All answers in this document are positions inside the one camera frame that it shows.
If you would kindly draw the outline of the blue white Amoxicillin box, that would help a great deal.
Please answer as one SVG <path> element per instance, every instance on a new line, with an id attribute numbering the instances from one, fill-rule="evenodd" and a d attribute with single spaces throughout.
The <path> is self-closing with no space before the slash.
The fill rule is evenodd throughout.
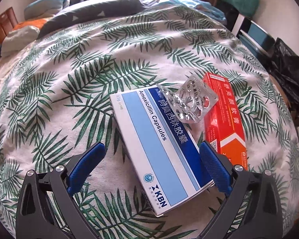
<path id="1" fill-rule="evenodd" d="M 110 101 L 155 216 L 163 216 L 214 184 L 199 147 L 158 87 L 118 92 Z"/>

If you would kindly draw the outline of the red orange ointment box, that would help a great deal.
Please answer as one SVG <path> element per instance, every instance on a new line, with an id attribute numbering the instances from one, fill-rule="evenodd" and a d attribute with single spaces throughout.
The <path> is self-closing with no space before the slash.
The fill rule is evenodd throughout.
<path id="1" fill-rule="evenodd" d="M 204 117 L 206 140 L 233 165 L 241 165 L 247 169 L 244 129 L 229 80 L 207 72 L 203 81 L 218 96 L 217 103 Z"/>

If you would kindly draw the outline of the silver blister pack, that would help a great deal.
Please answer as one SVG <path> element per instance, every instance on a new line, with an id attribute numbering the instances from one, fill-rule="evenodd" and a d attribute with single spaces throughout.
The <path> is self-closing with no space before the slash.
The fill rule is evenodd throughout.
<path id="1" fill-rule="evenodd" d="M 218 102 L 218 95 L 196 74 L 190 75 L 176 91 L 158 85 L 176 117 L 183 123 L 199 123 Z"/>

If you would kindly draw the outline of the black plastic bag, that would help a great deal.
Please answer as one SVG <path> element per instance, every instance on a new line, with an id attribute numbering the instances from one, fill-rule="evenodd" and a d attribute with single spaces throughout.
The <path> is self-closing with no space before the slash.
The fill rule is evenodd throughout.
<path id="1" fill-rule="evenodd" d="M 299 113 L 299 56 L 280 38 L 274 44 L 268 72 L 278 81 L 291 108 Z"/>

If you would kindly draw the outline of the white pillow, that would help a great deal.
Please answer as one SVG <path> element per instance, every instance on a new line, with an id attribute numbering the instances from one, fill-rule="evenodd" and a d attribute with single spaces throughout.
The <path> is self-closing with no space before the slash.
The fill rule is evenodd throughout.
<path id="1" fill-rule="evenodd" d="M 12 53 L 22 50 L 36 40 L 39 32 L 39 28 L 35 26 L 25 26 L 11 31 L 2 42 L 1 56 L 7 57 Z"/>

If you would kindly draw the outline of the orange pillow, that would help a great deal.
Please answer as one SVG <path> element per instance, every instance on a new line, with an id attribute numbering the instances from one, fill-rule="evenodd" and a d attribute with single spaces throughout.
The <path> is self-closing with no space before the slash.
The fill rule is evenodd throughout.
<path id="1" fill-rule="evenodd" d="M 51 19 L 51 17 L 40 18 L 40 19 L 37 19 L 37 20 L 24 21 L 24 22 L 21 22 L 21 23 L 18 23 L 17 25 L 15 25 L 13 30 L 21 29 L 21 28 L 26 27 L 26 26 L 33 26 L 33 27 L 36 27 L 40 30 L 43 27 L 43 25 L 45 23 L 47 23 L 50 19 Z"/>

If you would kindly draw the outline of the light blue folded blanket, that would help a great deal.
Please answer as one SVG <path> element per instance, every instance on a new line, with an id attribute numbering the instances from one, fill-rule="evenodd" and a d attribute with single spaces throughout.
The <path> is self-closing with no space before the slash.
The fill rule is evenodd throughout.
<path id="1" fill-rule="evenodd" d="M 37 0 L 24 9 L 25 20 L 56 15 L 70 5 L 70 0 Z"/>

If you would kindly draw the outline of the dark navy pillow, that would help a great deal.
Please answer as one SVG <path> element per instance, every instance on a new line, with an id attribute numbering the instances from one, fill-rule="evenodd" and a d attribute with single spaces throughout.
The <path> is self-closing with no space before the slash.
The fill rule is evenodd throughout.
<path id="1" fill-rule="evenodd" d="M 104 18 L 124 17 L 145 9 L 145 0 L 88 0 L 71 5 L 47 21 L 38 39 L 58 29 Z"/>

